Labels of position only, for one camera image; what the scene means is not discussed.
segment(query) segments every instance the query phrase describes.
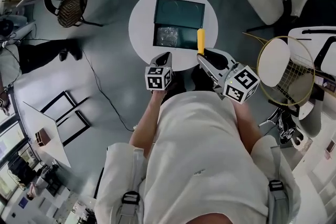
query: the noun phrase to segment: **yellow corn toy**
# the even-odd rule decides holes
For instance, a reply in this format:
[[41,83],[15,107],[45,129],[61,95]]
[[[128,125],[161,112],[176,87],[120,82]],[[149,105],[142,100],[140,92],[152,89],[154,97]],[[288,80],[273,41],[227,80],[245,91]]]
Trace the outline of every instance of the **yellow corn toy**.
[[205,30],[200,28],[197,30],[197,48],[200,55],[204,55],[205,48]]

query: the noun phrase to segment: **person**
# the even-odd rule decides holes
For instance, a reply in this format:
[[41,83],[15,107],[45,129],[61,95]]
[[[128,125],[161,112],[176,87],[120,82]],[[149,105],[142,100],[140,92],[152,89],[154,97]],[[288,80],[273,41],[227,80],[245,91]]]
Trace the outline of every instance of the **person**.
[[42,167],[41,175],[38,177],[36,183],[32,182],[27,192],[27,199],[33,200],[35,197],[39,197],[44,189],[49,185],[50,179],[55,177],[55,173],[59,166],[53,164],[52,167]]
[[71,53],[75,60],[82,58],[81,48],[75,39],[52,40],[38,45],[8,45],[0,49],[0,98],[2,107],[8,108],[10,100],[4,87],[14,83],[22,74],[43,67],[57,55],[60,61]]
[[[193,80],[209,81],[195,70]],[[191,92],[179,81],[167,93],[153,91],[129,144],[108,147],[95,206],[98,224],[137,223],[118,215],[131,190],[137,148],[148,162],[139,184],[139,223],[267,223],[275,173],[271,147],[277,143],[261,135],[247,103],[220,100],[208,81],[194,80],[197,90]],[[279,171],[295,215],[300,191],[282,155]]]

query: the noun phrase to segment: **person's leg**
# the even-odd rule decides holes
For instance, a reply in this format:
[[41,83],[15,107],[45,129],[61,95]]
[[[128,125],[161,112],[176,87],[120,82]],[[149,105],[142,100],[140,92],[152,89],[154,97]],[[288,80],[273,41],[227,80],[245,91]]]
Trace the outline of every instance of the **person's leg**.
[[175,72],[175,76],[171,84],[168,86],[167,94],[163,98],[162,104],[165,101],[167,101],[170,97],[173,97],[174,95],[177,95],[182,92],[186,92],[186,89],[184,87],[183,76],[180,72]]
[[203,68],[200,68],[200,65],[195,66],[191,78],[195,84],[194,91],[211,91],[213,92],[214,82],[212,79],[205,73]]
[[22,45],[17,49],[23,74],[45,66],[60,52],[70,52],[76,60],[81,58],[81,49],[74,39],[52,40],[35,46]]

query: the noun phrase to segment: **power cord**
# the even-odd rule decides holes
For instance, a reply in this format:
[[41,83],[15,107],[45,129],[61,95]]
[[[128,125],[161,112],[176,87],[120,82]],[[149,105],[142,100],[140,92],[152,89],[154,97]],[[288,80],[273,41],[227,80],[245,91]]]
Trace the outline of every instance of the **power cord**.
[[89,63],[89,66],[93,72],[93,75],[95,76],[95,80],[96,80],[96,84],[97,84],[97,87],[98,87],[98,90],[101,92],[101,94],[109,101],[110,105],[113,107],[114,111],[116,112],[116,114],[118,115],[119,117],[119,120],[121,121],[121,123],[124,125],[124,127],[126,128],[126,130],[130,131],[130,132],[133,132],[134,130],[131,130],[131,129],[128,129],[127,126],[125,125],[124,121],[122,120],[118,110],[115,108],[115,106],[112,104],[112,101],[110,100],[110,98],[107,97],[107,95],[103,92],[102,88],[101,88],[101,84],[100,84],[100,79],[98,77],[98,75],[96,74],[95,70],[93,69],[93,66],[92,66],[92,63],[89,61],[88,57],[86,56],[84,50],[82,49],[83,51],[83,54],[87,60],[87,62]]

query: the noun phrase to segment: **desk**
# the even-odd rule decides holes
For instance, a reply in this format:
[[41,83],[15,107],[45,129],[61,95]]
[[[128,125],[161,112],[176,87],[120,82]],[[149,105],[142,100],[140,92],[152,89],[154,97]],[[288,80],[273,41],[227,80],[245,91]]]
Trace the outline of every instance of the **desk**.
[[32,133],[37,133],[39,130],[44,128],[50,137],[49,143],[40,147],[40,149],[55,158],[57,161],[60,161],[71,168],[67,155],[64,151],[61,138],[59,137],[56,122],[52,118],[34,109],[29,104],[25,102],[23,103],[25,105],[26,122],[29,125],[30,131]]
[[[205,4],[203,21],[205,47],[213,48],[218,35],[218,21],[214,9],[207,0],[186,1]],[[170,51],[173,55],[174,71],[194,67],[198,64],[196,50],[153,46],[155,5],[156,0],[139,0],[132,11],[128,31],[134,50],[148,64],[159,54]]]

